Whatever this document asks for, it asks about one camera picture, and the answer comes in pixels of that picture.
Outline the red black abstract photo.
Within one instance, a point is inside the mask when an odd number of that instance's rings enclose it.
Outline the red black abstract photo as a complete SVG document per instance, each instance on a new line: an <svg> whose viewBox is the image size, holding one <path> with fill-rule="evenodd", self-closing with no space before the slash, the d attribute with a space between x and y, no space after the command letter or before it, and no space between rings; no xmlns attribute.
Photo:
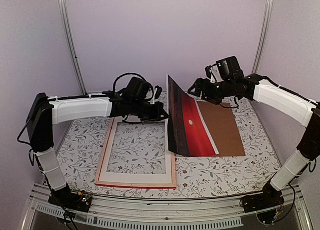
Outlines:
<svg viewBox="0 0 320 230"><path fill-rule="evenodd" d="M166 90L167 149L185 157L219 155L197 100L183 91L170 75L166 76Z"/></svg>

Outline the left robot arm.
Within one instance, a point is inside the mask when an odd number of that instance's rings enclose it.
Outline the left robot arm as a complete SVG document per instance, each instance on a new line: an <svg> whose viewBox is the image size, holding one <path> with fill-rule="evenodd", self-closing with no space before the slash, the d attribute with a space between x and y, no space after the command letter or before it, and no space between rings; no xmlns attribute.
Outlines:
<svg viewBox="0 0 320 230"><path fill-rule="evenodd" d="M49 97L37 94L27 116L23 131L27 131L34 157L51 188L55 199L64 207L74 203L74 195L67 190L67 182L59 166L54 149L53 126L63 122L90 117L136 116L142 122L162 121L169 115L163 102L152 102L142 95L113 91L101 94Z"/></svg>

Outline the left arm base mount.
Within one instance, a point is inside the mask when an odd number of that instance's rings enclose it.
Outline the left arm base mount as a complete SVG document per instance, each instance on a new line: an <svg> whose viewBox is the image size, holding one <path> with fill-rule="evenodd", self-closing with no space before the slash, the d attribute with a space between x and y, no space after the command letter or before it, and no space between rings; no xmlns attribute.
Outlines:
<svg viewBox="0 0 320 230"><path fill-rule="evenodd" d="M74 193L68 189L62 189L53 191L48 202L61 208L89 212L92 204L92 196L84 191Z"/></svg>

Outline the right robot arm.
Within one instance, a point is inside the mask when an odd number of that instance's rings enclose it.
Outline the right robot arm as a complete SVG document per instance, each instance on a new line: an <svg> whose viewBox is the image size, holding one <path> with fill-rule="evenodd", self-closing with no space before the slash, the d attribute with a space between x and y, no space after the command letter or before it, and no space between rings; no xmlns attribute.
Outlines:
<svg viewBox="0 0 320 230"><path fill-rule="evenodd" d="M283 167L269 181L270 188L259 196L258 203L269 208L278 199L281 191L306 166L320 155L320 105L273 82L267 76L250 74L236 79L225 78L220 82L198 78L188 89L188 93L201 99L220 104L225 97L245 97L252 101L269 105L290 116L303 127L304 135L297 150Z"/></svg>

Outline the clear acrylic sheet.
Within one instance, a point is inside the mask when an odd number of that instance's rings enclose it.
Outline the clear acrylic sheet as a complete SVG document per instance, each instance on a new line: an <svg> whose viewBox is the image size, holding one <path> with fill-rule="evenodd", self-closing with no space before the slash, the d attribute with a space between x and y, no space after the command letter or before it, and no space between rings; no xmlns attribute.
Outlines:
<svg viewBox="0 0 320 230"><path fill-rule="evenodd" d="M165 124L119 123L107 171L122 174L165 174Z"/></svg>

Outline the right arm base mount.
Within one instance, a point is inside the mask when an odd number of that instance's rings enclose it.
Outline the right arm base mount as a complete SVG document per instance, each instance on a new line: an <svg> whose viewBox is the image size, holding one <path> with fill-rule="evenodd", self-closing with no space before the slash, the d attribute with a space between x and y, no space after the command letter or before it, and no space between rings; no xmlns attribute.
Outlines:
<svg viewBox="0 0 320 230"><path fill-rule="evenodd" d="M240 199L240 206L245 213L255 212L260 223L273 224L283 212L284 197L282 192L263 190L262 193L246 195Z"/></svg>

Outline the brown backing board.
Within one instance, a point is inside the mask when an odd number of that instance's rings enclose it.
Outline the brown backing board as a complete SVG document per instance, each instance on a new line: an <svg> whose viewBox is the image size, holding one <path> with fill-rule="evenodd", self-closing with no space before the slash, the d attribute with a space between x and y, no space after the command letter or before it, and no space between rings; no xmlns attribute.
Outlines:
<svg viewBox="0 0 320 230"><path fill-rule="evenodd" d="M219 157L245 156L243 142L229 103L197 102L204 122L219 151Z"/></svg>

